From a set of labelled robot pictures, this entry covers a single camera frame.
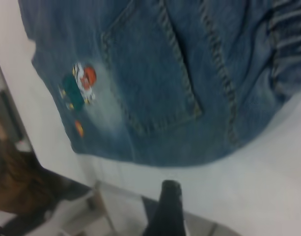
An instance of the red hair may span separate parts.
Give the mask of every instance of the red hair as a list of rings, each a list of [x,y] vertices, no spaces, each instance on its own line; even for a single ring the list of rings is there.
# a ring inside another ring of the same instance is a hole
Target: red hair
[[[90,85],[93,85],[97,81],[96,72],[92,67],[85,67],[84,73]]]

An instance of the cartoon character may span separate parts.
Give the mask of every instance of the cartoon character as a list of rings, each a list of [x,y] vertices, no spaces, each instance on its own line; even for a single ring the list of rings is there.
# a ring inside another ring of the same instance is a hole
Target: cartoon character
[[[92,67],[83,68],[80,63],[76,63],[73,66],[73,74],[63,78],[60,88],[61,97],[69,98],[66,106],[70,110],[79,111],[84,104],[90,104],[95,99],[91,87],[96,81],[96,72]]]

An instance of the seam stitching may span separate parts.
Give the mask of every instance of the seam stitching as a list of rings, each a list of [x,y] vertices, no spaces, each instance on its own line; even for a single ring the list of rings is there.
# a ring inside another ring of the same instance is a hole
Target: seam stitching
[[[207,36],[210,43],[212,57],[216,64],[218,75],[221,78],[223,85],[224,94],[229,103],[230,116],[228,121],[227,135],[229,141],[233,145],[240,145],[240,141],[237,137],[237,134],[234,130],[234,124],[237,117],[237,98],[236,91],[233,85],[232,80],[229,78],[228,72],[224,65],[224,59],[221,52],[221,40],[216,33],[214,23],[207,14],[206,3],[204,0],[200,4],[200,16],[205,29],[207,30]]]

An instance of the black object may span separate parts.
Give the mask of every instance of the black object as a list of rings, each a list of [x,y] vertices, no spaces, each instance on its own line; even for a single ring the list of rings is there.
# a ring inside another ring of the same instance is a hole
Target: black object
[[[173,180],[162,183],[158,207],[143,236],[186,236],[181,185]]]

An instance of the faded denim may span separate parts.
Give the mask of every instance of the faded denim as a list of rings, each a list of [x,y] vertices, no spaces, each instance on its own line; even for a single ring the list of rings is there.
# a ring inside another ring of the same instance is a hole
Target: faded denim
[[[19,5],[36,43],[32,63],[77,153],[150,166],[208,163],[250,142],[301,90],[301,0]],[[94,69],[95,96],[83,102],[79,93],[70,110],[58,88],[76,63]]]

